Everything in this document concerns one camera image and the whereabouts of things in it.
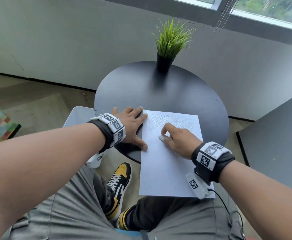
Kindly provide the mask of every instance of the paper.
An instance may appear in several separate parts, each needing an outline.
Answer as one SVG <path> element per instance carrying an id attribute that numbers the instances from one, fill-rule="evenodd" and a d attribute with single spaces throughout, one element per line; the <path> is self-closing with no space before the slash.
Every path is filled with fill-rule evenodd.
<path id="1" fill-rule="evenodd" d="M 186 175 L 194 170 L 191 160 L 180 157 L 160 141 L 158 136 L 166 123 L 178 128 L 186 128 L 200 140 L 198 116 L 144 110 L 148 114 L 143 124 L 142 139 L 147 143 L 148 150 L 141 153 L 140 195 L 196 197 Z"/>

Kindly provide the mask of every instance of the finger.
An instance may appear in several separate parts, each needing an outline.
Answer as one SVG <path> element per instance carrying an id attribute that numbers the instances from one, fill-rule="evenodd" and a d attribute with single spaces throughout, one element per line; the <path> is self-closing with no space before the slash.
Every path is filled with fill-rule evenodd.
<path id="1" fill-rule="evenodd" d="M 161 134 L 164 135 L 166 134 L 167 132 L 169 132 L 170 134 L 172 134 L 177 128 L 175 126 L 173 126 L 172 124 L 170 123 L 166 123 L 164 125 L 164 127 L 162 128 L 162 132 Z"/>
<path id="2" fill-rule="evenodd" d="M 146 144 L 146 142 L 144 142 L 138 136 L 135 137 L 133 144 L 135 144 L 139 148 L 143 149 L 144 151 L 146 151 L 148 149 L 148 145 Z"/>
<path id="3" fill-rule="evenodd" d="M 127 107 L 127 108 L 125 108 L 125 109 L 123 110 L 123 113 L 128 114 L 128 113 L 132 112 L 133 110 L 134 110 L 133 107 Z"/>
<path id="4" fill-rule="evenodd" d="M 113 108 L 112 114 L 113 114 L 113 115 L 118 114 L 118 108 L 117 108 L 117 107 L 114 107 L 114 108 Z"/>
<path id="5" fill-rule="evenodd" d="M 173 149 L 174 146 L 174 141 L 172 138 L 170 138 L 169 136 L 159 136 L 160 140 L 162 140 L 165 145 L 169 146 L 171 149 Z"/>
<path id="6" fill-rule="evenodd" d="M 140 126 L 148 117 L 148 114 L 144 113 L 142 116 L 136 119 L 138 126 Z"/>
<path id="7" fill-rule="evenodd" d="M 143 107 L 140 106 L 138 108 L 135 108 L 132 112 L 130 112 L 129 115 L 131 115 L 132 117 L 136 118 L 137 115 L 139 115 L 142 110 L 143 110 Z"/>

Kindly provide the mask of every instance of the gray pants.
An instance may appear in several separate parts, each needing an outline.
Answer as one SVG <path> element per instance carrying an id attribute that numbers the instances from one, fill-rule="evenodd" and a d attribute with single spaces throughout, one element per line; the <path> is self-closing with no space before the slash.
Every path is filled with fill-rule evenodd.
<path id="1" fill-rule="evenodd" d="M 230 212 L 236 206 L 226 191 L 214 184 Z M 32 209 L 16 223 L 11 240 L 20 239 L 134 239 L 117 232 L 103 210 L 112 192 L 93 170 L 83 166 L 56 194 Z M 199 200 L 147 196 L 140 199 L 134 222 L 151 230 L 148 238 L 220 240 L 242 239 L 238 215 L 229 217 L 219 198 Z"/>

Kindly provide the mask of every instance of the hand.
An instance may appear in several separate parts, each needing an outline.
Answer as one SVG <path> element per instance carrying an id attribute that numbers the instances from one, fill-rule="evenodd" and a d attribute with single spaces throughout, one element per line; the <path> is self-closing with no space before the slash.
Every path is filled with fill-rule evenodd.
<path id="1" fill-rule="evenodd" d="M 167 132 L 170 133 L 170 137 L 164 136 Z M 170 123 L 164 125 L 161 134 L 167 146 L 187 159 L 191 159 L 194 150 L 203 143 L 188 129 L 176 128 Z"/>
<path id="2" fill-rule="evenodd" d="M 148 114 L 144 113 L 142 116 L 136 118 L 142 110 L 142 107 L 138 107 L 136 109 L 133 107 L 127 107 L 123 110 L 123 112 L 118 113 L 117 107 L 114 107 L 112 114 L 120 119 L 125 126 L 126 137 L 122 142 L 134 144 L 145 151 L 148 149 L 148 145 L 136 135 L 138 127 L 147 119 L 148 116 Z"/>

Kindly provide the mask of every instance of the dark gray table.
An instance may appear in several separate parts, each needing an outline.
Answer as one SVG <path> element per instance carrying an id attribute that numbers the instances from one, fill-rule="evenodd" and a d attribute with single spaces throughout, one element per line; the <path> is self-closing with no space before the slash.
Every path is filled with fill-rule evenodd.
<path id="1" fill-rule="evenodd" d="M 119 112 L 127 106 L 147 110 L 198 115 L 204 141 L 225 145 L 229 122 L 217 93 L 193 73 L 172 65 L 166 75 L 156 70 L 156 62 L 141 61 L 121 66 L 100 83 L 95 96 L 96 114 Z M 141 138 L 141 129 L 137 135 Z M 139 162 L 141 151 L 120 143 L 116 149 Z"/>

